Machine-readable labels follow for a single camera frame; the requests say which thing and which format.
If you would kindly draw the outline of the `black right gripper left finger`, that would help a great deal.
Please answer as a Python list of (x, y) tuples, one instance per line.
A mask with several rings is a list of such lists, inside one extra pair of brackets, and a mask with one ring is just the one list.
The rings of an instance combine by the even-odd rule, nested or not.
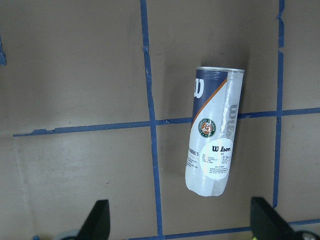
[(109, 201), (97, 200), (76, 235), (77, 240), (108, 240), (110, 236)]

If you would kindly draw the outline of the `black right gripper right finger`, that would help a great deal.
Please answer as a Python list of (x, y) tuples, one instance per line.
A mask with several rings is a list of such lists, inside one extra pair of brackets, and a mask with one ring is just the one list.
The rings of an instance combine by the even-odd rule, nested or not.
[(256, 240), (297, 240), (295, 231), (263, 197), (251, 198), (250, 229)]

